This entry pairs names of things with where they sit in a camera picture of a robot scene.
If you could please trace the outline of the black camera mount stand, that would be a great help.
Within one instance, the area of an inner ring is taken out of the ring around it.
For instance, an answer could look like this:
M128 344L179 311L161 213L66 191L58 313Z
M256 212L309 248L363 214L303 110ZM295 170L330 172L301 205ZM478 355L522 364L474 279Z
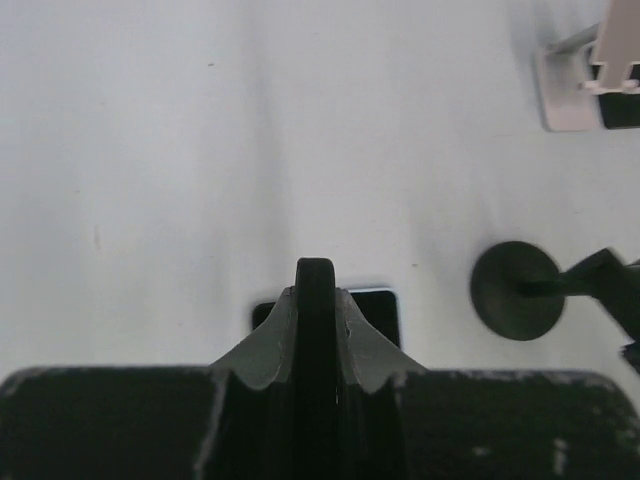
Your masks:
M501 242L476 260L469 292L480 321L498 336L519 342L549 333L568 297L589 297L631 339L621 356L639 369L639 263L625 264L609 248L562 271L534 244Z

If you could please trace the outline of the black phone stand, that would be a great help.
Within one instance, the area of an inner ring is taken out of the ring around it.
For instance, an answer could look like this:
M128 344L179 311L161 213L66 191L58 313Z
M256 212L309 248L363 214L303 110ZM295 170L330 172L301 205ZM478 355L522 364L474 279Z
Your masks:
M639 128L640 99L638 94L603 93L598 98L602 123L606 129Z

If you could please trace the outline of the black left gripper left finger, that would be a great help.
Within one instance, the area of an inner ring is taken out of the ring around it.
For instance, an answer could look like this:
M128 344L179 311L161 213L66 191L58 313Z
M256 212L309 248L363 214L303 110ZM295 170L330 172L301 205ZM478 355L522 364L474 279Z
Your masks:
M289 479L297 312L291 287L266 320L210 367L209 479Z

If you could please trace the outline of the black phone light blue case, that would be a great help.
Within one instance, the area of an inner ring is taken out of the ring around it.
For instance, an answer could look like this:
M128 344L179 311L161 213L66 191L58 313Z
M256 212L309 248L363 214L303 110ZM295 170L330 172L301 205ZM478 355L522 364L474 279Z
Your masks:
M367 322L400 348L400 316L395 292L386 286L373 286L351 288L349 293Z

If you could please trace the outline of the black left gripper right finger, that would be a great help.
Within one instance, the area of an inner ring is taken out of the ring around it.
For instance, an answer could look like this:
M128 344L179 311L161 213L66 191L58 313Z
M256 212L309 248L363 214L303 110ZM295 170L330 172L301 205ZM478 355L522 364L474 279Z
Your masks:
M339 472L342 479L406 479L398 383L426 369L364 317L351 294L335 294Z

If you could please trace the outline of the white phone stand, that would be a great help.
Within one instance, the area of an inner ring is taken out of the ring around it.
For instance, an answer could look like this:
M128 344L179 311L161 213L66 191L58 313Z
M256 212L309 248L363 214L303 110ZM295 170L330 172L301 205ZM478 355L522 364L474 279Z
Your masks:
M600 23L540 48L534 72L548 131L606 129L598 96L639 95L639 2L610 1Z

